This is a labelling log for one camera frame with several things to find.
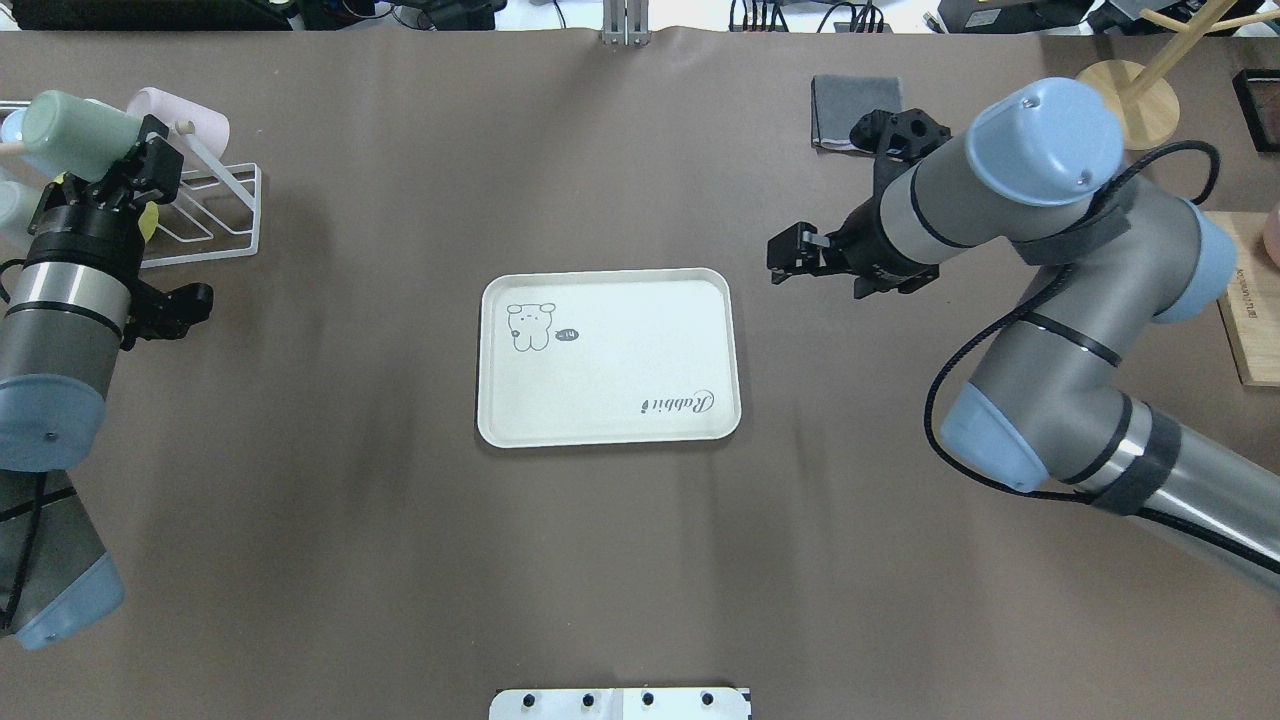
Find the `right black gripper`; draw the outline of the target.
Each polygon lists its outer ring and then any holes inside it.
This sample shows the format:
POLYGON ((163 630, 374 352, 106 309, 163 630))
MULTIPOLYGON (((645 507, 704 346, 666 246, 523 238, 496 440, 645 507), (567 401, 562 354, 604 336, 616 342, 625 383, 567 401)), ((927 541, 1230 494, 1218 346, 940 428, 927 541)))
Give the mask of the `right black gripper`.
POLYGON ((796 275, 849 274, 852 297, 863 300, 891 291, 914 293, 937 281, 938 265, 914 261, 890 242, 879 209, 877 197, 868 199, 827 236, 808 222, 781 231, 767 243, 771 283, 796 275))

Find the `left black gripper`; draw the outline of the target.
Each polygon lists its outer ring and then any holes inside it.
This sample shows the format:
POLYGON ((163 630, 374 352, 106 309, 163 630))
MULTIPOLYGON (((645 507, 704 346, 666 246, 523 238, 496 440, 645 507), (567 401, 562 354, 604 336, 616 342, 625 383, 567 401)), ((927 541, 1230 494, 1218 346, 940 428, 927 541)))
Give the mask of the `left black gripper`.
POLYGON ((108 275, 137 275, 145 255, 138 217, 146 202, 170 204, 180 188, 184 156, 168 136, 168 126, 146 114, 110 177, 90 183, 63 173, 46 184, 29 224, 28 265, 69 263, 108 275))

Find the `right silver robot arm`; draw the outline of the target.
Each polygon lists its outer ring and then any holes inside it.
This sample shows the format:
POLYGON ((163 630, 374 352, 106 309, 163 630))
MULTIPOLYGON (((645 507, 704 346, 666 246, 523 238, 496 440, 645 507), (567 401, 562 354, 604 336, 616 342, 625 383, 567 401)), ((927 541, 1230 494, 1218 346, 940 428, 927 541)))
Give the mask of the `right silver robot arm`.
POLYGON ((1236 246, 1201 210, 1217 149, 1180 141, 1125 164, 1117 118, 1064 77, 959 137, 911 109, 870 111, 850 140, 876 160, 872 196, 833 232, 799 222, 771 238, 772 282, 850 275, 856 299, 911 293, 1006 240, 1036 277, 931 382, 934 454, 998 492, 1152 523, 1276 592, 1277 475, 1114 382, 1149 324, 1193 318, 1230 284, 1236 246))

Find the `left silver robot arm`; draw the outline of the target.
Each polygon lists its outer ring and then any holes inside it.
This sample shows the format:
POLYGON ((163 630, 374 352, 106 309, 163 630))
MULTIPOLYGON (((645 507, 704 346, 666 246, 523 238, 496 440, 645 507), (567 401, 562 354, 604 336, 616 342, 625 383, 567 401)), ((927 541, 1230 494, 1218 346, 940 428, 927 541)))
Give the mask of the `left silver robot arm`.
POLYGON ((183 158, 145 117, 101 178, 47 184, 3 315, 3 634, 27 650, 64 641, 114 611, 124 587, 67 473, 106 418, 118 355, 174 340, 209 318, 202 283, 142 281, 150 204, 177 197, 183 158))

